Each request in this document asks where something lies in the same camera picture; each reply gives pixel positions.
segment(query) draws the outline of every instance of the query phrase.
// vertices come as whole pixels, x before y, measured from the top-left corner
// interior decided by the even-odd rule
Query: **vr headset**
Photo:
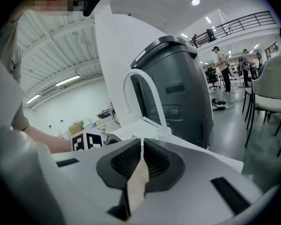
[[[94,11],[97,4],[100,0],[79,0],[74,1],[73,3],[73,11],[82,11],[85,17],[90,16],[90,14]]]

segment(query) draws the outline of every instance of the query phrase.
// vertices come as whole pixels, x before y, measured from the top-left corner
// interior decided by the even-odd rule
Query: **white panel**
[[[123,76],[139,53],[165,34],[133,17],[113,15],[109,5],[96,8],[95,20],[100,64],[118,119],[125,126],[142,118],[142,115],[129,80],[126,91],[133,112],[128,114],[123,107]]]

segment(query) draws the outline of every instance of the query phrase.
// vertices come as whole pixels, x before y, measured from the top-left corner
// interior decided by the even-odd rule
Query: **white wall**
[[[109,105],[106,84],[101,80],[55,97],[33,111],[25,109],[24,113],[32,126],[45,133],[57,135],[67,131],[75,121],[86,117],[92,122],[98,120],[96,115],[108,109]]]
[[[270,11],[276,23],[281,25],[278,15],[266,0],[236,0],[223,6],[221,10],[229,21],[253,13]]]
[[[122,94],[122,80],[133,60],[163,32],[127,15],[114,15],[110,5],[95,9],[96,39],[100,63],[112,104],[121,126],[142,118],[141,110],[130,79],[126,92],[132,113],[127,113]]]
[[[194,34],[200,35],[203,32],[206,32],[206,29],[212,29],[212,26],[217,27],[224,22],[222,22],[221,16],[218,12],[218,10],[213,11],[212,13],[208,14],[208,18],[211,20],[211,23],[209,23],[206,19],[206,16],[200,18],[198,21],[196,21],[193,25],[188,27],[183,31],[184,34],[188,35],[190,40]]]

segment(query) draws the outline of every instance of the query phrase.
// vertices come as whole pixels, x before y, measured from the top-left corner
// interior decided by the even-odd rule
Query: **white chair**
[[[266,111],[266,113],[281,113],[281,55],[269,60],[262,75],[258,79],[252,81],[251,97],[252,103],[250,104],[249,123],[251,115],[252,121],[245,147],[247,147],[251,136],[256,110]]]

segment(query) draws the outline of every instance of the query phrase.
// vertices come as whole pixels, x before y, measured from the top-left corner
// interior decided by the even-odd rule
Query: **ceiling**
[[[235,0],[111,0],[114,14],[131,14],[168,35],[178,35],[206,14]]]
[[[267,44],[269,40],[272,40],[275,37],[277,38],[278,36],[279,34],[271,34],[271,35],[263,35],[259,37],[252,37],[249,39],[240,40],[232,44],[221,46],[220,52],[229,56],[229,50],[231,50],[231,57],[233,58],[234,56],[238,57],[239,54],[241,54],[243,52],[243,49],[245,48],[248,50],[248,52],[254,50],[254,52],[252,53],[254,54],[258,52],[258,49],[262,47],[263,44]],[[255,45],[257,44],[259,44],[259,46],[256,49],[254,49]],[[206,62],[208,64],[214,62],[213,56],[214,56],[214,52],[211,51],[204,52],[204,53],[198,52],[198,57],[200,61]]]
[[[17,41],[26,101],[75,75],[81,76],[78,83],[102,74],[94,22],[81,12],[48,16],[28,11],[21,16]]]

